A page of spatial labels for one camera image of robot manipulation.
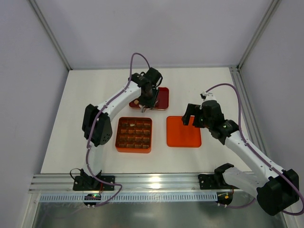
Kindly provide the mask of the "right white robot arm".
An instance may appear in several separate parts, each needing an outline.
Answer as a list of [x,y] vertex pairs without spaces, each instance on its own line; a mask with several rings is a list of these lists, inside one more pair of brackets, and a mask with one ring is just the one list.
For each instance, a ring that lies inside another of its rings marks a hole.
[[246,174],[231,164],[224,164],[220,175],[227,185],[254,197],[271,216],[302,199],[298,174],[292,169],[284,170],[252,145],[234,121],[225,119],[217,101],[188,104],[182,123],[188,125],[191,116],[194,127],[208,129],[213,138],[232,150],[252,170],[252,174]]

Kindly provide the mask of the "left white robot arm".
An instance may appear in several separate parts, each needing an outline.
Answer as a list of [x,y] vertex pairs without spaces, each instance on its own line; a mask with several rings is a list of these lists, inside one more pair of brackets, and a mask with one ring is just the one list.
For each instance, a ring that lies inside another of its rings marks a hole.
[[140,74],[131,73],[127,83],[113,96],[97,106],[89,104],[85,108],[82,123],[82,131],[87,139],[85,165],[93,179],[106,184],[95,175],[90,167],[89,154],[91,149],[103,146],[111,139],[113,134],[112,120],[133,100],[138,101],[142,112],[146,109],[154,109],[162,80],[161,73],[153,67]]

